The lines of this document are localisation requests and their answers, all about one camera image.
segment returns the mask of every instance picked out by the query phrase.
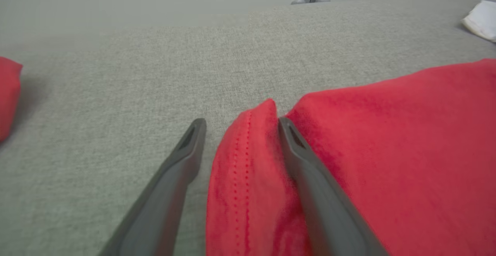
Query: red cloth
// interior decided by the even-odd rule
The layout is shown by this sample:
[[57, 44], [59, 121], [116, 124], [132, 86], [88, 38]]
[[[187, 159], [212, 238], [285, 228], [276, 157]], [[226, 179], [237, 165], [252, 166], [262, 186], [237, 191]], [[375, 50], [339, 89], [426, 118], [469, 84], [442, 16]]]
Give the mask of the red cloth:
[[[305, 95], [287, 115], [392, 256], [496, 254], [496, 60]], [[274, 103], [242, 113], [212, 167], [212, 255], [310, 253]]]
[[21, 85], [19, 75], [22, 65], [0, 57], [0, 142], [9, 135], [16, 113]]

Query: gray fabric surface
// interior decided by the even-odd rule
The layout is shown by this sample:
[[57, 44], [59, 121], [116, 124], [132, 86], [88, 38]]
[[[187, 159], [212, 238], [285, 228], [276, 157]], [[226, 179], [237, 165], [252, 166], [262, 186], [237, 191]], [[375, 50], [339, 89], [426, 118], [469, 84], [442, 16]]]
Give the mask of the gray fabric surface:
[[496, 58], [494, 44], [459, 24], [476, 3], [315, 3], [224, 17], [240, 26], [3, 47], [24, 70], [12, 134], [0, 144], [0, 254], [97, 254], [198, 117], [206, 145], [176, 254], [204, 254], [211, 164], [241, 111], [271, 97], [282, 115], [311, 91]]

